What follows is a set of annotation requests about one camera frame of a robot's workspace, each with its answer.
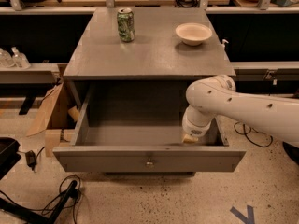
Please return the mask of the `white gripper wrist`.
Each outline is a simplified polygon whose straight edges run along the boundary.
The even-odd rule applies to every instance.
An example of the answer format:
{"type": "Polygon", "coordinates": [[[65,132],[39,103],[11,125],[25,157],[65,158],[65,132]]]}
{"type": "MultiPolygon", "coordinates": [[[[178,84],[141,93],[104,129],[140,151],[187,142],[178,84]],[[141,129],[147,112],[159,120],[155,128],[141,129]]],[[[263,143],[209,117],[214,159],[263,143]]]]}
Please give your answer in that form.
{"type": "Polygon", "coordinates": [[[188,106],[182,118],[182,128],[186,134],[182,136],[182,142],[186,144],[196,143],[197,137],[203,137],[210,129],[215,114],[198,111],[188,106]]]}

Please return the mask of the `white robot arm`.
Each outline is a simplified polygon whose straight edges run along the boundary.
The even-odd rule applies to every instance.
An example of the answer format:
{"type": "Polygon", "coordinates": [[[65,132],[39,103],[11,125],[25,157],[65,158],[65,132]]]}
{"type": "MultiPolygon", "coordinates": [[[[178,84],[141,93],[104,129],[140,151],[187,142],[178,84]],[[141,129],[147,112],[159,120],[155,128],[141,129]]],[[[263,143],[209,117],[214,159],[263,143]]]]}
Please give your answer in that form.
{"type": "Polygon", "coordinates": [[[227,75],[194,81],[186,90],[182,119],[185,133],[204,136],[218,115],[240,121],[283,142],[288,156],[299,162],[299,100],[239,93],[227,75]]]}

